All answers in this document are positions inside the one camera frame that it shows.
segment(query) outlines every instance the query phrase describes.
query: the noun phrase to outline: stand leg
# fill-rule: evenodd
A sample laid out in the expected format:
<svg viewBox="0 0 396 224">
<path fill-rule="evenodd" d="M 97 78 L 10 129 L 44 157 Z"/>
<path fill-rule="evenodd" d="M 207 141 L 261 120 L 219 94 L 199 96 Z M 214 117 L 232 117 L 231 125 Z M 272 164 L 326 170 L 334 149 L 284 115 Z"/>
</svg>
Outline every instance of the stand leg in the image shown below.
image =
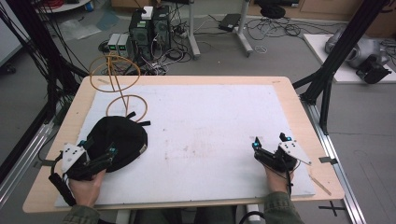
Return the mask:
<svg viewBox="0 0 396 224">
<path fill-rule="evenodd" d="M 197 41 L 194 37 L 194 0 L 190 0 L 190 29 L 188 33 L 190 46 L 192 49 L 193 59 L 197 60 L 201 56 L 201 52 L 199 51 Z"/>
<path fill-rule="evenodd" d="M 378 13 L 384 7 L 387 0 L 366 0 L 361 3 L 355 16 L 335 44 L 326 61 L 315 73 L 309 77 L 303 78 L 293 84 L 294 88 L 299 88 L 312 81 L 307 91 L 302 94 L 302 100 L 309 104 L 314 104 L 319 95 L 323 92 L 323 102 L 320 111 L 320 127 L 327 134 L 327 117 L 329 113 L 330 92 L 332 79 L 335 72 L 344 62 L 350 51 L 356 46 L 364 32 L 374 21 Z"/>
<path fill-rule="evenodd" d="M 250 54 L 253 52 L 253 48 L 250 46 L 248 43 L 248 40 L 246 39 L 244 35 L 244 27 L 246 23 L 246 18 L 248 14 L 248 4 L 249 0 L 244 0 L 244 3 L 242 5 L 242 11 L 241 11 L 241 21 L 239 22 L 239 27 L 235 27 L 236 34 L 241 41 L 242 45 L 244 46 L 246 52 L 247 52 L 247 57 L 250 56 Z"/>
<path fill-rule="evenodd" d="M 118 224 L 128 224 L 129 219 L 131 217 L 131 210 L 125 209 L 125 210 L 119 210 L 117 212 L 117 218 L 116 218 L 116 223 Z"/>
</svg>

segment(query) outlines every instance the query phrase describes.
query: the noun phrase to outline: black cable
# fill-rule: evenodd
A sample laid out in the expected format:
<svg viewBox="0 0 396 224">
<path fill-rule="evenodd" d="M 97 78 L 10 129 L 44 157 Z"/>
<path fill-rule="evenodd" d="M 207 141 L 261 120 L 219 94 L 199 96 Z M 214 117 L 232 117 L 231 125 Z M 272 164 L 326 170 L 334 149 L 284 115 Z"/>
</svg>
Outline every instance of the black cable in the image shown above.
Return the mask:
<svg viewBox="0 0 396 224">
<path fill-rule="evenodd" d="M 254 26 L 251 26 L 251 23 L 254 23 L 255 21 L 258 21 Z M 281 37 L 281 36 L 294 36 L 302 39 L 300 37 L 300 34 L 302 31 L 304 31 L 307 34 L 313 34 L 312 32 L 308 31 L 302 26 L 308 26 L 312 27 L 315 29 L 318 29 L 319 32 L 315 34 L 332 34 L 332 32 L 321 28 L 320 26 L 325 26 L 325 27 L 331 27 L 331 26 L 336 26 L 336 25 L 345 25 L 344 23 L 335 23 L 335 24 L 316 24 L 313 22 L 305 22 L 305 21 L 291 21 L 289 18 L 282 18 L 279 20 L 272 20 L 272 19 L 256 19 L 247 22 L 247 33 L 249 36 L 254 39 L 254 40 L 263 40 L 266 36 L 267 37 Z M 253 29 L 258 29 L 262 31 L 264 26 L 268 26 L 268 30 L 263 34 L 262 37 L 255 37 L 252 35 L 250 32 Z M 277 33 L 277 31 L 282 30 L 284 32 L 283 35 L 269 35 L 270 33 Z"/>
<path fill-rule="evenodd" d="M 171 55 L 174 52 L 178 53 L 176 57 Z M 169 49 L 168 51 L 165 52 L 166 58 L 171 59 L 173 61 L 182 60 L 184 58 L 184 55 L 185 55 L 185 51 L 181 51 L 178 49 Z"/>
<path fill-rule="evenodd" d="M 108 43 L 108 40 L 104 40 L 98 46 L 98 50 L 101 51 L 103 54 L 110 52 L 110 50 L 108 49 L 107 43 Z"/>
<path fill-rule="evenodd" d="M 259 211 L 251 211 L 251 212 L 246 213 L 246 214 L 241 218 L 241 220 L 239 221 L 239 224 L 244 224 L 244 222 L 245 222 L 249 217 L 251 217 L 251 216 L 259 216 L 259 217 L 261 217 L 262 219 L 265 219 L 264 213 L 259 212 Z"/>
<path fill-rule="evenodd" d="M 293 186 L 293 184 L 291 183 L 291 178 L 290 178 L 290 171 L 288 169 L 288 166 L 285 163 L 285 160 L 283 160 L 283 158 L 280 158 L 282 160 L 283 165 L 285 166 L 285 170 L 286 170 L 286 179 L 288 181 L 287 187 L 288 187 L 288 194 L 289 197 L 291 197 L 291 187 Z"/>
<path fill-rule="evenodd" d="M 136 0 L 134 0 L 134 1 L 136 2 L 136 4 L 137 4 L 139 7 L 141 7 L 140 4 L 139 4 Z"/>
<path fill-rule="evenodd" d="M 44 147 L 46 144 L 48 144 L 48 143 L 56 136 L 56 134 L 58 134 L 58 132 L 59 132 L 59 131 L 56 131 L 56 133 L 55 133 L 50 139 L 48 139 L 48 140 L 43 144 L 43 146 L 41 146 L 41 148 L 38 150 L 38 152 L 37 152 L 37 158 L 38 158 L 39 161 L 44 161 L 43 159 L 41 159 L 41 156 L 40 156 L 41 150 L 43 149 L 43 147 Z"/>
<path fill-rule="evenodd" d="M 185 54 L 184 54 L 184 56 L 186 56 L 186 55 L 188 55 L 189 56 L 189 59 L 188 60 L 186 60 L 186 61 L 178 61 L 178 63 L 186 63 L 186 62 L 189 62 L 190 60 L 191 60 L 191 55 L 187 52 L 187 51 L 185 51 Z"/>
<path fill-rule="evenodd" d="M 31 58 L 33 59 L 38 71 L 40 74 L 48 81 L 49 85 L 55 87 L 55 90 L 57 91 L 62 91 L 62 88 L 59 87 L 54 81 L 51 81 L 49 79 L 50 75 L 48 73 L 49 68 L 47 65 L 47 61 L 44 60 L 43 56 L 37 49 L 35 49 L 35 46 L 31 43 L 31 41 L 26 42 L 25 39 L 27 39 L 27 36 L 21 31 L 21 29 L 12 21 L 12 19 L 7 15 L 7 12 L 4 9 L 4 6 L 1 5 L 1 19 L 4 21 L 6 26 L 9 28 L 9 30 L 19 39 L 21 44 L 24 46 L 24 48 L 27 50 Z"/>
<path fill-rule="evenodd" d="M 294 173 L 295 170 L 297 170 L 297 168 L 299 168 L 301 165 L 301 161 L 298 161 L 298 164 L 296 165 L 296 167 L 294 167 L 294 169 L 290 172 L 291 174 Z"/>
<path fill-rule="evenodd" d="M 214 21 L 216 21 L 216 22 L 218 22 L 218 23 L 221 23 L 221 21 L 216 20 L 216 18 L 214 18 L 213 16 L 211 16 L 211 15 L 207 15 L 207 16 L 210 17 L 210 18 L 212 18 Z"/>
<path fill-rule="evenodd" d="M 55 25 L 52 22 L 50 22 L 49 25 L 52 27 L 52 29 L 55 31 L 56 35 L 59 37 L 59 39 L 64 47 L 64 50 L 67 54 L 67 57 L 69 58 L 69 62 L 71 64 L 73 64 L 72 58 L 70 57 L 70 54 L 69 54 L 69 53 L 71 53 L 74 56 L 74 58 L 79 62 L 79 64 L 85 69 L 85 71 L 89 72 L 88 68 L 85 67 L 85 65 L 79 60 L 79 58 L 76 56 L 76 54 L 73 52 L 73 50 L 71 50 L 69 48 L 69 46 L 66 44 L 66 42 L 64 41 L 64 36 L 62 35 L 61 29 L 59 28 L 59 24 L 58 24 L 58 21 L 56 20 L 56 17 L 53 17 L 53 20 L 55 21 Z"/>
</svg>

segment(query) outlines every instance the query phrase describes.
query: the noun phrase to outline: white board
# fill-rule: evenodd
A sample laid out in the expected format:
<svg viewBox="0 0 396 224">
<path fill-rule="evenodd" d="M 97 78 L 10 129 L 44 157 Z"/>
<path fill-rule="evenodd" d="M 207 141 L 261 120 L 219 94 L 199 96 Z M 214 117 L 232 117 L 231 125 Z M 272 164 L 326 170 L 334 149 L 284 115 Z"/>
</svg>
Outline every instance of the white board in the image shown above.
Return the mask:
<svg viewBox="0 0 396 224">
<path fill-rule="evenodd" d="M 143 119 L 151 121 L 145 127 L 148 149 L 128 166 L 106 174 L 97 204 L 248 199 L 268 193 L 251 144 L 259 136 L 263 147 L 274 151 L 281 132 L 292 137 L 272 86 L 137 85 L 123 94 L 137 94 L 148 102 Z M 96 93 L 78 142 L 118 96 Z M 140 117 L 143 103 L 133 100 L 129 105 Z M 123 102 L 110 111 L 123 115 Z M 293 184 L 293 195 L 315 194 L 303 164 Z M 65 203 L 58 199 L 56 205 Z"/>
<path fill-rule="evenodd" d="M 324 50 L 324 47 L 330 37 L 332 37 L 332 35 L 304 35 L 305 42 L 308 44 L 309 48 L 314 51 L 321 63 L 324 63 L 327 59 L 328 54 Z M 377 84 L 396 83 L 396 73 L 386 64 L 384 65 L 384 68 L 388 69 L 392 73 L 384 77 Z M 356 69 L 350 67 L 347 63 L 341 64 L 340 68 L 334 75 L 334 81 L 344 84 L 365 83 L 358 77 L 358 75 L 356 75 Z"/>
</svg>

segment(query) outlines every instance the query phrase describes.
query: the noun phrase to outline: hand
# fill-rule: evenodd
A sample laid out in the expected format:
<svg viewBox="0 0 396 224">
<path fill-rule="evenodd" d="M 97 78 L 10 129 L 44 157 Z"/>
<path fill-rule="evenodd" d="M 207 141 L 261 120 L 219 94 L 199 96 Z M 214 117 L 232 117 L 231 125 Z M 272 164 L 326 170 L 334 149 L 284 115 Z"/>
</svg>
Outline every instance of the hand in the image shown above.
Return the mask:
<svg viewBox="0 0 396 224">
<path fill-rule="evenodd" d="M 105 176 L 106 170 L 99 172 L 92 180 L 69 179 L 69 187 L 73 192 L 78 205 L 93 207 L 99 197 L 100 187 Z"/>
<path fill-rule="evenodd" d="M 265 173 L 267 173 L 268 189 L 271 192 L 285 192 L 288 193 L 288 179 L 286 178 L 286 173 L 276 173 L 276 171 L 271 170 L 264 165 Z M 290 174 L 290 179 L 293 179 L 294 174 Z"/>
</svg>

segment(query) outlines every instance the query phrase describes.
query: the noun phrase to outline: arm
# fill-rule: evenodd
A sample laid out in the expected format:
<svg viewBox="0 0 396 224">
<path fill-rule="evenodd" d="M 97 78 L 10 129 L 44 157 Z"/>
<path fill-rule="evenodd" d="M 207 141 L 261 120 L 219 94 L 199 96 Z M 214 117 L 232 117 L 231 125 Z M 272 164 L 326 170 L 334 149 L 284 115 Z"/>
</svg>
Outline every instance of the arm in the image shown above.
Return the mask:
<svg viewBox="0 0 396 224">
<path fill-rule="evenodd" d="M 265 223 L 304 224 L 288 195 L 285 174 L 277 174 L 267 167 L 265 173 L 267 173 L 268 189 L 271 191 L 264 198 Z"/>
<path fill-rule="evenodd" d="M 96 224 L 99 213 L 93 209 L 99 197 L 100 187 L 106 170 L 101 171 L 91 181 L 69 180 L 69 187 L 76 198 L 76 205 L 64 218 L 63 224 Z"/>
</svg>

